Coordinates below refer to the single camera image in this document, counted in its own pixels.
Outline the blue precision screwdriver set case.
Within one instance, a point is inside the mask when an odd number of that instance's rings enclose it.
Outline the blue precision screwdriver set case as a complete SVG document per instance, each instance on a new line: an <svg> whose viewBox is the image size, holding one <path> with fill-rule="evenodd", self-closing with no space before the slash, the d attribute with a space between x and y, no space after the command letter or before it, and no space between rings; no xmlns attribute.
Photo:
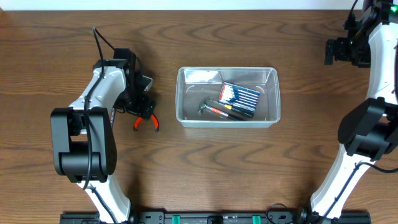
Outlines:
<svg viewBox="0 0 398 224"><path fill-rule="evenodd" d="M260 93L232 83L223 83L218 100L222 103L255 112Z"/></svg>

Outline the claw hammer orange black handle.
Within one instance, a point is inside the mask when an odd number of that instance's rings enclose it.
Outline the claw hammer orange black handle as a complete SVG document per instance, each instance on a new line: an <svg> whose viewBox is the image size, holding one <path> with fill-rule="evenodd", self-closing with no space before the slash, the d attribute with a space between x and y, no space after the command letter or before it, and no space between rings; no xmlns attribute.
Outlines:
<svg viewBox="0 0 398 224"><path fill-rule="evenodd" d="M233 121L243 121L243 119L240 118L239 116L235 116L235 115L233 115L233 114L230 114L230 113L221 111L221 110L219 110L219 109L217 109L217 108L215 108L215 107L209 106L209 105L207 104L207 101L208 101L208 100L210 100L210 97L209 97L209 96L206 97L205 99L203 99L203 100L199 103L198 114L202 114L204 110L208 110L208 111L210 111L210 112L214 112L214 113L216 113L216 114L218 114L218 115L220 115L220 116L222 116L222 117L224 117L224 118L228 118L228 119L233 120Z"/></svg>

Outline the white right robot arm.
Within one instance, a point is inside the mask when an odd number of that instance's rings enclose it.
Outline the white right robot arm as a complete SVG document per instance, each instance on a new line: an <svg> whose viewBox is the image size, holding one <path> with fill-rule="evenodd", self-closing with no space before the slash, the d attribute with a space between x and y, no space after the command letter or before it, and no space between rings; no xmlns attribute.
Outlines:
<svg viewBox="0 0 398 224"><path fill-rule="evenodd" d="M367 212L344 212L346 200L368 169L397 172L375 165L397 147L397 1L364 1L360 19L350 12L343 27L346 37L326 42L325 64L369 68L368 92L342 119L337 157L294 223L370 223Z"/></svg>

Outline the silver combination wrench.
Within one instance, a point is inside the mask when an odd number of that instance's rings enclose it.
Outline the silver combination wrench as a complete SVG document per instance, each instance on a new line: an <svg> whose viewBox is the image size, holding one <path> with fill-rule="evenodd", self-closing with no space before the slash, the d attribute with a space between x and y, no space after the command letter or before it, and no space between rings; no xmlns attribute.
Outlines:
<svg viewBox="0 0 398 224"><path fill-rule="evenodd" d="M116 110L115 110L114 108L112 108L112 110L111 110L111 116L110 116L110 124L111 124L111 127L113 127L113 125L114 125L115 115L116 115Z"/></svg>

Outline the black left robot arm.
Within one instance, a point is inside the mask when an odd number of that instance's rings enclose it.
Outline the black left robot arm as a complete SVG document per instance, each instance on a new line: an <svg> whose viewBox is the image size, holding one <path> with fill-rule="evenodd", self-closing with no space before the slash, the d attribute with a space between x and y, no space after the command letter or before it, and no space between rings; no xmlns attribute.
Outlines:
<svg viewBox="0 0 398 224"><path fill-rule="evenodd" d="M139 223L139 214L122 192L114 171L117 164L113 134L116 113L159 121L156 103L145 94L153 80L144 75L139 58L128 48L115 48L112 59L93 66L93 78L82 95L50 115L55 170L78 184L94 203L97 213L63 214L60 223Z"/></svg>

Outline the black yellow screwdriver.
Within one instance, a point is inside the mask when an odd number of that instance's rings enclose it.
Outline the black yellow screwdriver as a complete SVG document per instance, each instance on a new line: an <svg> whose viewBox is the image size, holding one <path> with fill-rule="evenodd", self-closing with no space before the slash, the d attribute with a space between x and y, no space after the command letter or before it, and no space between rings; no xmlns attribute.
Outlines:
<svg viewBox="0 0 398 224"><path fill-rule="evenodd" d="M242 115L244 117L247 117L247 118L253 118L254 117L254 113L252 111L249 111L249 110L246 110L246 109L242 109L242 108L238 108L236 106L229 105L229 104L226 104L226 103L221 103L221 102L216 101L214 99L212 99L212 101L214 103L217 103L217 104L221 105L222 107L224 107L224 108L226 108L228 110L231 110L231 111L233 111L233 112L235 112L237 114L240 114L240 115Z"/></svg>

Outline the red handled cutting pliers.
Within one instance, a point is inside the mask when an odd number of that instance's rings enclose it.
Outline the red handled cutting pliers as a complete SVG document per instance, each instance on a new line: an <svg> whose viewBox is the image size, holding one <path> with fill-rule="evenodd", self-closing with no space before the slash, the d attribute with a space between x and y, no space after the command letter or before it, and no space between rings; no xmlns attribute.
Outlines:
<svg viewBox="0 0 398 224"><path fill-rule="evenodd" d="M137 119L136 119L135 122L134 122L133 130L134 130L134 131L138 131L139 128L141 127L141 124L142 124L142 123L146 124L146 123L148 123L149 121L152 121L152 122L153 122L154 131L158 133L159 130L160 130L160 124L159 124L159 120L157 119L157 117L156 117L155 114L151 114L151 115L150 115L149 117L147 117L147 118L142 117L142 116L137 117Z"/></svg>

